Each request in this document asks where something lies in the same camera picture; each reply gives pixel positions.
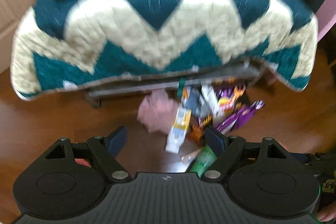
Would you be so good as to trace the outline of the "orange brown chip bag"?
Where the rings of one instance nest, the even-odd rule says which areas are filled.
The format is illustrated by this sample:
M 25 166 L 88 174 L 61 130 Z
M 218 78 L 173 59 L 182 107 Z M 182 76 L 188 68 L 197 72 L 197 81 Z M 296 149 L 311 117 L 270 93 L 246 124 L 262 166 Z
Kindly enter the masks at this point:
M 197 145 L 205 145 L 205 130 L 213 124 L 213 116 L 207 115 L 205 118 L 191 116 L 187 139 Z

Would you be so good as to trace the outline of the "green snack wrapper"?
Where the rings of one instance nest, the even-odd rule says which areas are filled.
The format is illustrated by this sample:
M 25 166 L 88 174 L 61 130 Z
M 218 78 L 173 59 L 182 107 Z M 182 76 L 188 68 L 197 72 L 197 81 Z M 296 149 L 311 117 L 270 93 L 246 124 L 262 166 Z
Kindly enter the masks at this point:
M 212 149 L 208 145 L 205 145 L 195 161 L 192 163 L 189 172 L 196 173 L 198 177 L 201 177 L 216 159 L 217 157 Z

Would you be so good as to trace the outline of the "purple orange snack bag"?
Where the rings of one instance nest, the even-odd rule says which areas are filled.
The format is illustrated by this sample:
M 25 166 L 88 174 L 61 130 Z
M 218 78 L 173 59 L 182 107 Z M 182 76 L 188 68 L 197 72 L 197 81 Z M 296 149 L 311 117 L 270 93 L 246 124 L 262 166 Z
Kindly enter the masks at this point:
M 235 111 L 236 101 L 245 93 L 245 85 L 227 86 L 215 89 L 218 99 L 217 113 L 213 118 L 213 125 L 222 123 Z

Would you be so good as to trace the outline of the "grey silver wrapper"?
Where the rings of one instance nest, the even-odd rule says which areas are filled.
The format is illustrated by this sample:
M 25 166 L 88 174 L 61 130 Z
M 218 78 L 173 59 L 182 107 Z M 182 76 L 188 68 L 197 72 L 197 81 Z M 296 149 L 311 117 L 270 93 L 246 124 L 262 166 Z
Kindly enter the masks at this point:
M 184 87 L 181 103 L 184 108 L 190 109 L 196 118 L 204 119 L 212 114 L 208 103 L 196 88 Z

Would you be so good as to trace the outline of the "white yellow wrapper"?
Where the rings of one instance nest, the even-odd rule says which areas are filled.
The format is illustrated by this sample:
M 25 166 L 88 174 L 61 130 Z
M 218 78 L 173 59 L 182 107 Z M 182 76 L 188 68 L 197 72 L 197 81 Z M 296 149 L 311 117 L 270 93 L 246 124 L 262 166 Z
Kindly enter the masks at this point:
M 183 107 L 179 107 L 173 125 L 167 136 L 165 151 L 178 154 L 180 147 L 185 141 L 186 134 L 189 130 L 189 124 L 192 111 Z

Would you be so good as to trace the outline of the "teal cream zigzag quilt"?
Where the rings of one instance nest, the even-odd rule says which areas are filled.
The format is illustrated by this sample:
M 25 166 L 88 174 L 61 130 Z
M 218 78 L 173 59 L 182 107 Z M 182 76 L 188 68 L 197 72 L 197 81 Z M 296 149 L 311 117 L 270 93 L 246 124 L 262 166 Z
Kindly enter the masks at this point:
M 304 90 L 318 20 L 302 0 L 37 0 L 13 38 L 17 96 L 181 76 L 253 58 Z

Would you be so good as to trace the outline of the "pink desk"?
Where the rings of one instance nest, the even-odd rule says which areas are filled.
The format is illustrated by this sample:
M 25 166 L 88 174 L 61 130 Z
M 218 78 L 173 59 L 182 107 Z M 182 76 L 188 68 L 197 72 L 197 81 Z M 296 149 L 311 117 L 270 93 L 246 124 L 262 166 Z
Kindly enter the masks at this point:
M 336 22 L 336 0 L 324 0 L 315 13 L 318 19 L 318 41 L 320 41 Z

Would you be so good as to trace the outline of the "metal bench frame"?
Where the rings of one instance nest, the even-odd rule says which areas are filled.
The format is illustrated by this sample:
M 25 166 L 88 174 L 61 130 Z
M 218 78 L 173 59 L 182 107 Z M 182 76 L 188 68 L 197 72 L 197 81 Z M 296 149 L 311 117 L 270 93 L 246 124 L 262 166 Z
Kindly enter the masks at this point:
M 147 93 L 153 90 L 178 90 L 184 86 L 200 86 L 202 84 L 244 83 L 255 84 L 266 71 L 266 66 L 251 59 L 232 61 L 215 69 L 202 69 L 199 72 L 185 73 L 181 76 L 144 77 L 140 80 L 119 80 L 99 84 L 85 90 L 85 100 L 94 108 L 100 108 L 104 98 Z

